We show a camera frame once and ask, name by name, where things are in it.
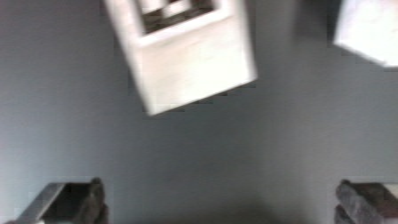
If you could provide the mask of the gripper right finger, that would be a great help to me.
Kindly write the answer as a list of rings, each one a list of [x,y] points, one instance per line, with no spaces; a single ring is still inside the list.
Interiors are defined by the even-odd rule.
[[[398,183],[342,180],[335,197],[333,224],[398,224]]]

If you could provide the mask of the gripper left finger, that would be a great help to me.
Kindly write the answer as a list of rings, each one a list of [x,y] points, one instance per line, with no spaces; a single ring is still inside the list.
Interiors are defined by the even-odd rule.
[[[101,179],[49,183],[12,224],[109,224]]]

